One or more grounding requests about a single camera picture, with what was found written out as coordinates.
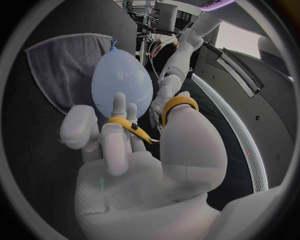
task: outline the yellow band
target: yellow band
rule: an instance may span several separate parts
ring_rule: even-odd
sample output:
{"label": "yellow band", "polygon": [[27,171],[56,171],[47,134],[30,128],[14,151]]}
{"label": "yellow band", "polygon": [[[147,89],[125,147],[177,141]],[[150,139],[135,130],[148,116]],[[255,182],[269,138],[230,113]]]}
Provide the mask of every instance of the yellow band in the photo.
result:
{"label": "yellow band", "polygon": [[150,136],[140,127],[138,127],[136,124],[132,123],[131,121],[119,117],[119,116],[114,116],[108,119],[107,121],[108,124],[120,124],[122,125],[123,128],[127,129],[128,131],[132,132],[134,135],[140,137],[141,139],[145,140],[147,143],[152,144],[150,141]]}
{"label": "yellow band", "polygon": [[197,102],[188,96],[175,96],[172,97],[169,101],[166,102],[162,111],[162,127],[164,128],[167,124],[167,116],[172,108],[181,105],[181,104],[188,104],[196,111],[199,111]]}

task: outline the gray cloth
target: gray cloth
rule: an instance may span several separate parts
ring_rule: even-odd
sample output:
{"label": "gray cloth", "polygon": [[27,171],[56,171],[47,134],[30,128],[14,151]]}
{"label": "gray cloth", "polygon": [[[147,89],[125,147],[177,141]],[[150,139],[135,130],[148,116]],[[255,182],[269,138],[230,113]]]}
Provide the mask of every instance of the gray cloth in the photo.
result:
{"label": "gray cloth", "polygon": [[61,113],[74,105],[89,105],[99,115],[91,83],[98,61],[110,50],[111,38],[95,33],[63,35],[25,50],[39,89]]}

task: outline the window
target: window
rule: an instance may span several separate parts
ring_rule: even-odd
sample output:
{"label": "window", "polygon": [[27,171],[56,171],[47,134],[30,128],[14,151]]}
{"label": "window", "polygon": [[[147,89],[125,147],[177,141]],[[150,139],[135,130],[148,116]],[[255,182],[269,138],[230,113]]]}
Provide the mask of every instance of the window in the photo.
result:
{"label": "window", "polygon": [[258,40],[260,35],[248,32],[226,22],[220,24],[215,46],[251,55],[260,59]]}

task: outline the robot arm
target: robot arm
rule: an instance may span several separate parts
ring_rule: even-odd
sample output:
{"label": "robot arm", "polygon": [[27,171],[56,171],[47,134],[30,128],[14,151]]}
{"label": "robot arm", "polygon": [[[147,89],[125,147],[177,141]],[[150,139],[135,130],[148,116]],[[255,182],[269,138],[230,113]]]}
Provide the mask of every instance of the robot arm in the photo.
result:
{"label": "robot arm", "polygon": [[179,38],[178,49],[166,62],[157,81],[159,92],[151,103],[151,107],[158,114],[162,114],[166,102],[180,90],[190,69],[192,53],[201,47],[203,37],[220,23],[219,19],[202,12],[193,26],[182,32]]}

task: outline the balloon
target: balloon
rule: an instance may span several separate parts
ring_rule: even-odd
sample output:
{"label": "balloon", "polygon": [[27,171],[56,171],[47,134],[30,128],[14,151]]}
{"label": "balloon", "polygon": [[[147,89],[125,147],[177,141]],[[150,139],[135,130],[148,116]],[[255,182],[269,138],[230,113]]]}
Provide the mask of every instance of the balloon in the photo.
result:
{"label": "balloon", "polygon": [[136,104],[139,118],[150,106],[153,86],[147,70],[134,56],[112,47],[98,62],[91,82],[92,99],[108,119],[118,92],[125,94],[126,106]]}

